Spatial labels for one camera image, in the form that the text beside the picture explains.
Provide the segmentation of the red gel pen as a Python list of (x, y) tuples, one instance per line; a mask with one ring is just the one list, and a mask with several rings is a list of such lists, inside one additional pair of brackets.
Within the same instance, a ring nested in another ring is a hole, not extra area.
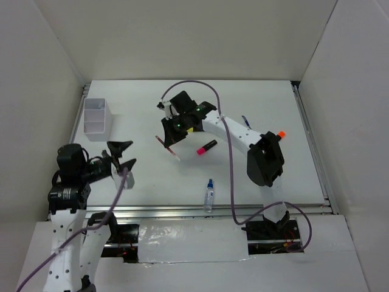
[(173, 155), (173, 157), (180, 161), (180, 158), (177, 156), (177, 154), (170, 147), (166, 147), (163, 140), (158, 135), (156, 135), (155, 137), (162, 144), (164, 149), (166, 149), (166, 151), (168, 151), (171, 155)]

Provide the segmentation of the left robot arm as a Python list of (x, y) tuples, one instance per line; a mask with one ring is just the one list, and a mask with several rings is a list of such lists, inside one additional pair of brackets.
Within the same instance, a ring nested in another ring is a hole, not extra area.
[(114, 202), (134, 187), (135, 159), (120, 162), (132, 141), (106, 143), (107, 150), (93, 158), (80, 144), (58, 149), (58, 171), (48, 194), (52, 222), (52, 256), (44, 291), (95, 291), (95, 274), (104, 246), (119, 238), (120, 228), (111, 206), (87, 217), (91, 184), (112, 178)]

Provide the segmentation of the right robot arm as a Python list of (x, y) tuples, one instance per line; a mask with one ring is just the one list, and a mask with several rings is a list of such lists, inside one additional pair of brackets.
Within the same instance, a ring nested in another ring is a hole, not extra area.
[(290, 219), (286, 203), (276, 198), (274, 186), (283, 173), (282, 135), (271, 131), (253, 131), (223, 115), (217, 105), (196, 103), (186, 91), (167, 102), (161, 100), (157, 107), (165, 113), (161, 120), (165, 148), (182, 141), (189, 129), (194, 129), (212, 134), (227, 143), (230, 173), (233, 172), (232, 150), (236, 149), (246, 157), (247, 176), (265, 191), (269, 200), (260, 212), (266, 221), (266, 234), (271, 238), (280, 238), (286, 232), (286, 223)]

